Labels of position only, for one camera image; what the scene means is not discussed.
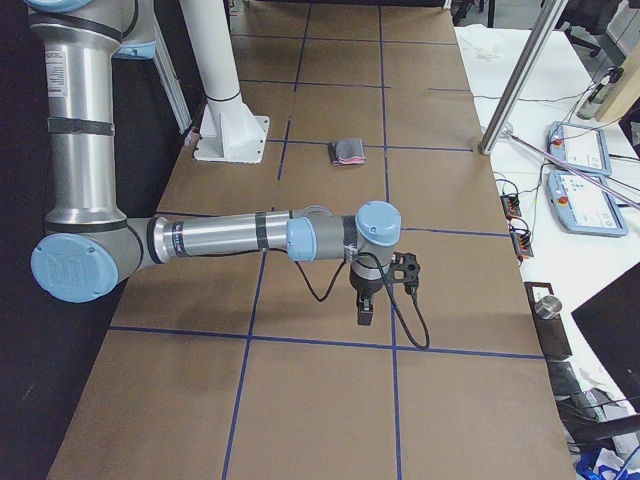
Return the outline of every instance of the black chair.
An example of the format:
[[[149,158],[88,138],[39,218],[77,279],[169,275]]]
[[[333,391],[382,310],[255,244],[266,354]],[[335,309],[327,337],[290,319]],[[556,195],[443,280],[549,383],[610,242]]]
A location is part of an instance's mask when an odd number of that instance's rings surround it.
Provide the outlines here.
[[[602,35],[607,31],[607,25],[613,19],[622,0],[569,0],[567,6],[556,24],[556,29],[565,23],[569,27],[564,31],[567,38],[574,45],[579,45],[591,50],[589,55],[597,57],[602,48],[599,45],[587,42],[573,35],[573,27],[583,27],[591,35]]]

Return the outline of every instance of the blue joint cap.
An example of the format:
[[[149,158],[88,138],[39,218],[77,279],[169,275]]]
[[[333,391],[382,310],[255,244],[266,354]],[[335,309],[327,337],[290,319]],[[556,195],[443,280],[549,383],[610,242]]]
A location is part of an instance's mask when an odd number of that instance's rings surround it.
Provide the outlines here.
[[[311,220],[294,218],[287,222],[287,255],[294,262],[310,262],[316,258],[318,241]]]
[[[114,57],[124,60],[150,60],[156,55],[156,41],[123,45]]]
[[[44,290],[65,302],[90,302],[118,283],[118,268],[109,252],[71,233],[42,239],[31,254],[31,271]]]
[[[400,212],[387,202],[365,203],[356,214],[356,226],[369,242],[380,247],[393,247],[400,240]]]
[[[34,10],[47,13],[69,13],[89,5],[93,0],[25,0]]]

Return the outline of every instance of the folded cloth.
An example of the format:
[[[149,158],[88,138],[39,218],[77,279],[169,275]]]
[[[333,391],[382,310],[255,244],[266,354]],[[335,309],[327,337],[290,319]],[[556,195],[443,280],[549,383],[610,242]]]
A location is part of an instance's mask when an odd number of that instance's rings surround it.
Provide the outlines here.
[[[360,138],[344,138],[331,142],[331,159],[334,165],[359,165],[364,163],[364,147]]]

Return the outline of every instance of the warning label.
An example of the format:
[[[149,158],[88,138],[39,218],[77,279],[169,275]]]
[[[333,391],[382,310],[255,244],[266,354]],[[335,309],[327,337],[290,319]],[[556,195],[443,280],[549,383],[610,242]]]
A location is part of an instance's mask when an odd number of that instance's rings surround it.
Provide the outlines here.
[[[50,97],[66,97],[68,95],[67,57],[62,51],[44,53],[47,66],[47,85]]]

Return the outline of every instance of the white desk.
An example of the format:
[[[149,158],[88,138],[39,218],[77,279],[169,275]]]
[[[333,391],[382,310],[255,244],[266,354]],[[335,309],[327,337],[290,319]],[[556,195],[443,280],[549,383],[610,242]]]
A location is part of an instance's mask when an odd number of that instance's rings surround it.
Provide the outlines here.
[[[493,29],[490,32],[457,28],[456,35],[474,96],[499,97],[511,75],[518,56],[529,36],[528,31]],[[495,45],[497,58],[482,58],[479,49]],[[536,64],[522,99],[557,99],[584,91],[591,78],[578,56],[561,32],[554,32]],[[514,133],[529,143],[546,149],[546,132],[553,121],[562,120],[577,99],[560,102],[519,101],[509,119]],[[488,125],[498,100],[475,98],[476,110],[483,126]],[[595,121],[571,118],[573,123],[599,125]],[[604,127],[610,153],[633,156],[635,153],[617,124]],[[542,158],[513,142],[499,142],[491,154],[495,172],[516,183],[521,191],[535,188]],[[640,163],[612,159],[612,177],[640,187]],[[520,272],[523,281],[549,282],[563,305],[561,314],[569,343],[573,350],[572,366],[583,390],[594,386],[623,398],[622,393],[605,372],[584,337],[578,330],[571,312],[615,278],[640,261],[640,212],[622,209],[630,233],[623,238],[574,235],[565,233],[552,212],[546,193],[547,175],[539,190],[537,202],[533,194],[520,198],[523,218],[535,227],[533,252],[535,257],[525,260]],[[637,192],[609,182],[609,185],[631,198]]]

